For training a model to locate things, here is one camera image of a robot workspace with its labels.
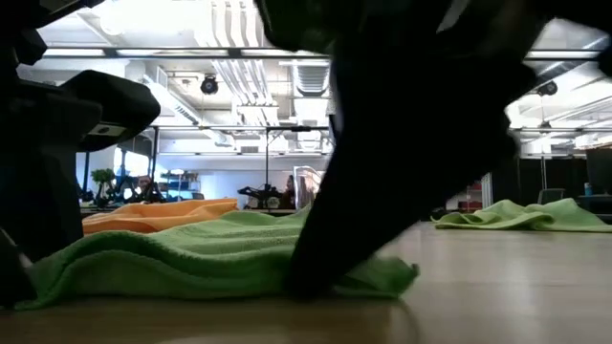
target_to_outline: ceiling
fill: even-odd
[[[249,0],[108,0],[95,9],[64,17],[42,28],[40,33],[50,48],[271,47]],[[535,49],[593,49],[593,44],[603,39],[602,33],[595,30],[554,20],[542,33]],[[192,125],[193,120],[180,115],[177,106],[187,109],[199,125],[328,125],[326,113],[332,104],[329,104],[329,68],[324,60],[295,63],[291,59],[69,57],[43,59],[33,67],[20,67],[19,73],[28,79],[61,83],[78,71],[95,69],[144,81],[149,86],[156,84],[161,87],[157,89],[158,94],[167,92],[175,100],[160,101],[163,111],[155,124],[163,126]],[[606,99],[612,99],[612,84],[602,78],[592,63],[529,64],[540,74],[542,82],[553,80],[558,92],[544,97],[526,95],[511,104],[508,115],[513,127],[537,127],[543,120],[550,121],[553,127],[563,128],[612,126],[612,122],[606,122],[612,119],[612,100],[608,105]],[[200,90],[206,75],[216,76],[219,90],[214,95],[205,95]],[[200,152],[205,153],[232,152],[256,144],[261,151],[265,141],[259,134],[261,132],[234,135],[227,131],[172,130],[163,131],[161,139],[166,141],[162,146],[168,152],[178,152],[184,145],[199,147]],[[522,139],[527,149],[539,149],[544,153],[572,149],[577,141],[594,144],[593,135],[588,136],[589,140],[577,139],[580,136],[585,137],[578,134],[542,137],[535,133],[524,134]],[[605,135],[597,135],[597,140],[601,137]],[[280,136],[273,149],[278,152],[328,152],[331,145],[325,134],[305,133],[303,136]]]

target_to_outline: desk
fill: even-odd
[[[576,201],[582,209],[596,214],[602,221],[612,225],[612,196],[578,196]]]
[[[402,302],[95,299],[0,312],[2,344],[612,343],[610,234],[421,224],[384,254],[422,267]]]
[[[118,208],[117,207],[98,208],[94,206],[84,206],[80,209],[80,218],[84,219],[86,217],[89,217],[95,214],[109,213],[116,209]]]

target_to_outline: green microfiber towel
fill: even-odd
[[[154,234],[107,231],[85,237],[29,269],[38,298],[123,295],[180,299],[282,295],[282,280],[308,210],[275,218],[247,211]],[[351,245],[351,238],[346,245]],[[399,258],[375,257],[342,277],[338,295],[399,297],[418,276]]]
[[[596,215],[573,199],[521,206],[500,201],[473,214],[451,213],[434,221],[438,229],[516,229],[576,232],[612,232]]]

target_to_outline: towel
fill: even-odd
[[[504,200],[473,214],[445,215],[434,224],[438,229],[612,232],[612,226],[579,207],[573,199],[527,206]]]
[[[127,204],[107,214],[83,219],[85,234],[104,230],[152,233],[174,226],[218,219],[237,209],[236,199],[193,200],[167,204]]]
[[[219,299],[282,295],[282,280],[308,209],[275,218],[232,211],[218,220],[152,234],[104,231],[35,263],[28,274],[40,309],[92,295]],[[346,239],[350,245],[351,238]],[[349,297],[399,297],[418,276],[399,258],[374,257],[334,286]]]

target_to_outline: potted plant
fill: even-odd
[[[105,207],[113,199],[113,180],[115,172],[110,168],[101,168],[92,171],[92,179],[98,185],[98,194],[96,195],[96,205]]]

